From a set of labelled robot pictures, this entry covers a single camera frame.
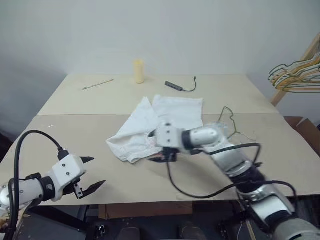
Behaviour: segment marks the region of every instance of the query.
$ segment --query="yellow cylinder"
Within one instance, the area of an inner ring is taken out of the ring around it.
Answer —
[[[134,80],[137,84],[143,84],[144,79],[144,61],[142,59],[136,59],[133,61]]]

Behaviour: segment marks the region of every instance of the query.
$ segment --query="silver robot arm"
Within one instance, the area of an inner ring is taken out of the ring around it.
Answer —
[[[93,157],[78,157],[67,153],[43,177],[36,173],[28,176],[26,180],[20,180],[19,209],[31,203],[35,206],[48,200],[56,202],[66,194],[75,193],[78,199],[82,199],[94,193],[105,181],[97,182],[87,190],[83,190],[79,183],[80,177],[86,173],[85,163],[93,159]],[[5,183],[0,186],[0,217],[9,211],[9,184]]]
[[[152,134],[163,154],[188,154],[196,149],[215,152],[234,146],[221,130],[205,126],[188,131],[164,123]],[[265,177],[240,150],[232,149],[211,156],[217,167],[233,183],[263,182]],[[266,233],[273,233],[274,240],[320,240],[320,231],[311,223],[296,218],[295,208],[273,184],[241,184],[238,196],[251,218]]]

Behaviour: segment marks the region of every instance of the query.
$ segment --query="white cloth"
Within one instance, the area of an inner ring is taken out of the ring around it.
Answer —
[[[202,99],[156,95],[151,106],[148,98],[143,97],[117,134],[106,143],[118,159],[133,164],[162,150],[156,147],[154,137],[148,137],[162,120],[186,130],[203,126],[202,103]]]
[[[156,95],[152,108],[161,119],[180,129],[190,130],[203,126],[203,99],[167,97]]]

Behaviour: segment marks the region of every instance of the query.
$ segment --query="wire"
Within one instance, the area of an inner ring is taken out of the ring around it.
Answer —
[[[184,90],[184,89],[182,89],[182,91],[184,91],[184,92],[193,92],[194,90],[196,90],[196,88],[197,88],[196,77],[194,77],[193,80],[194,80],[194,88],[192,90]]]
[[[227,107],[227,106],[224,106],[223,107],[223,109],[222,109],[222,111],[221,111],[221,113],[220,113],[220,116],[219,116],[219,119],[218,119],[218,122],[220,122],[221,121],[221,118],[222,118],[222,116],[223,116],[223,114],[224,114],[224,112],[225,112],[225,110],[229,110],[230,111],[230,113],[231,113],[231,116],[229,117],[230,118],[230,120],[232,121],[232,123],[233,123],[233,128],[234,128],[234,132],[230,135],[230,136],[228,136],[227,137],[227,139],[230,139],[233,135],[235,135],[235,134],[240,134],[240,135],[242,135],[242,136],[245,136],[247,139],[249,139],[249,140],[251,140],[251,141],[254,141],[254,139],[251,139],[250,137],[247,137],[245,134],[243,134],[242,132],[239,132],[238,131],[238,129],[237,129],[237,125],[236,125],[236,121],[233,119],[233,117],[234,117],[234,112],[229,108],[229,107]]]
[[[240,231],[241,231],[243,225],[244,225],[244,224],[241,223],[241,225],[240,225],[240,227],[239,227],[239,230],[238,230],[238,234],[236,235],[236,240],[239,240],[239,234],[240,234]]]
[[[220,150],[217,150],[217,151],[213,151],[213,152],[205,152],[203,151],[205,154],[208,154],[208,155],[215,155],[215,154],[218,154],[218,153],[222,153],[222,152],[226,152],[226,151],[230,151],[230,150],[235,150],[235,149],[240,149],[240,148],[247,148],[247,147],[258,147],[258,150],[257,150],[257,153],[256,153],[256,156],[253,160],[253,163],[255,163],[258,159],[258,156],[260,154],[260,151],[261,151],[261,145],[258,144],[258,143],[247,143],[247,144],[242,144],[242,145],[238,145],[238,146],[232,146],[232,147],[226,147],[226,148],[223,148],[223,149],[220,149]],[[171,168],[170,168],[170,157],[167,157],[166,159],[166,167],[167,167],[167,171],[168,171],[168,177],[169,177],[169,180],[171,182],[171,184],[173,185],[173,187],[178,190],[180,193],[188,196],[188,197],[191,197],[191,198],[195,198],[195,199],[210,199],[210,198],[213,198],[231,188],[234,188],[234,187],[237,187],[237,186],[240,186],[240,185],[250,185],[250,184],[261,184],[261,185],[264,185],[264,184],[279,184],[279,185],[284,185],[284,186],[287,186],[289,188],[291,188],[292,190],[292,193],[293,193],[293,196],[294,196],[294,201],[295,201],[295,213],[297,214],[298,212],[298,196],[297,196],[297,191],[296,189],[288,182],[285,182],[285,181],[278,181],[278,180],[263,180],[263,181],[245,181],[245,182],[237,182],[237,183],[232,183],[214,193],[211,193],[209,195],[204,195],[204,196],[199,196],[199,195],[193,195],[193,194],[190,194],[190,193],[187,193],[185,191],[183,191],[181,188],[179,188],[176,183],[174,182],[173,180],[173,177],[172,177],[172,173],[171,173]]]
[[[20,139],[18,140],[16,144],[16,149],[15,149],[15,155],[14,155],[14,170],[13,170],[13,181],[12,179],[11,184],[9,184],[9,198],[10,198],[10,221],[9,221],[9,227],[8,227],[8,232],[5,234],[4,239],[5,240],[11,240],[14,236],[14,233],[16,231],[17,223],[18,223],[18,216],[19,216],[19,203],[20,203],[20,190],[19,190],[19,158],[20,158],[20,152],[21,152],[21,147],[24,139],[30,135],[30,134],[40,134],[48,139],[50,139],[58,148],[58,150],[63,150],[63,148],[60,146],[60,144],[50,135],[46,134],[43,131],[39,130],[30,130],[26,131],[24,134],[21,135]]]
[[[256,142],[240,144],[240,145],[230,146],[230,147],[225,147],[225,148],[219,149],[217,151],[213,151],[213,152],[206,152],[203,149],[201,151],[203,153],[207,154],[207,155],[215,155],[215,154],[223,153],[223,152],[230,151],[230,150],[250,148],[250,147],[257,147],[257,151],[256,151],[255,157],[253,159],[253,164],[255,164],[257,162],[257,160],[258,160],[258,157],[260,155],[261,148],[262,148],[261,144],[260,143],[256,143]]]

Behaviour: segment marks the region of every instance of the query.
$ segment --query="wooden table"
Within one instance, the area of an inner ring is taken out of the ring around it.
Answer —
[[[82,90],[83,87],[114,81]],[[101,180],[106,183],[94,194],[78,200],[64,196],[58,202],[43,205],[92,205],[142,202],[192,201],[170,184],[166,166],[147,160],[135,164],[118,160],[106,144],[126,122],[143,96],[152,101],[162,96],[203,98],[203,123],[216,121],[223,106],[235,113],[240,132],[262,144],[260,170],[272,180],[291,183],[299,195],[320,193],[318,177],[320,159],[304,139],[295,132],[244,75],[197,76],[194,92],[178,92],[164,85],[170,81],[185,89],[193,88],[193,76],[156,76],[143,84],[135,84],[129,75],[69,75],[43,106],[26,130],[37,129],[53,136],[70,153],[92,156],[82,176],[84,188]],[[0,181],[13,176],[16,143],[1,164]],[[55,146],[41,135],[30,135],[23,143],[20,176],[45,173],[57,162]],[[230,184],[205,155],[180,155],[172,163],[176,183],[193,194],[208,194]],[[291,191],[280,187],[286,195]],[[236,199],[234,189],[215,200]]]

